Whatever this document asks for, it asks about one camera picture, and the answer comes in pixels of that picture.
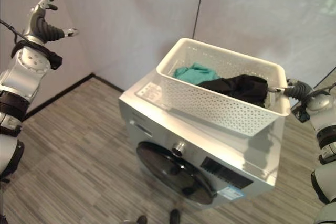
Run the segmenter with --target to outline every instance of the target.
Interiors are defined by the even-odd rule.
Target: green towel
[[[213,81],[220,78],[215,70],[206,68],[198,63],[194,63],[189,68],[180,67],[176,69],[173,77],[194,85],[198,85],[203,81]]]

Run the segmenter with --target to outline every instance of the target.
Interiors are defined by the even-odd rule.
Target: silver washing machine
[[[274,188],[283,118],[248,138],[172,112],[160,96],[160,78],[152,71],[119,98],[147,173],[202,209]]]

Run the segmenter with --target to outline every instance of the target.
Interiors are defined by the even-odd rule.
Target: wooden floor
[[[332,81],[335,72],[322,85]],[[19,139],[25,153],[4,192],[9,224],[120,223],[141,214],[149,224],[168,224],[174,207],[182,211],[182,224],[313,222],[322,203],[310,173],[320,165],[320,153],[309,123],[286,119],[273,191],[197,211],[139,171],[119,116],[119,95],[91,79],[24,123]]]

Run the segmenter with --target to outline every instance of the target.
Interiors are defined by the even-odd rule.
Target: white plastic basket
[[[280,65],[183,38],[156,68],[162,77],[164,105],[248,136],[255,135],[279,116],[290,114],[289,100],[283,95],[268,93],[262,108],[172,77],[177,68],[195,62],[214,69],[223,78],[249,74],[264,78],[269,87],[287,87]]]

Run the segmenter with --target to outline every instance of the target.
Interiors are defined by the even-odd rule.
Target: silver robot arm
[[[31,9],[24,34],[1,23],[23,40],[16,42],[7,70],[0,74],[0,181],[8,182],[21,159],[24,144],[16,137],[21,131],[27,109],[38,92],[42,78],[50,69],[57,69],[62,58],[43,45],[78,34],[74,28],[59,29],[45,21],[47,9],[57,10],[53,0],[41,0]]]
[[[290,88],[270,88],[300,101],[292,113],[300,122],[310,120],[321,149],[322,166],[311,174],[311,182],[319,199],[326,204],[317,215],[314,224],[336,223],[336,98],[330,90],[336,82],[314,91],[308,84],[289,79]]]

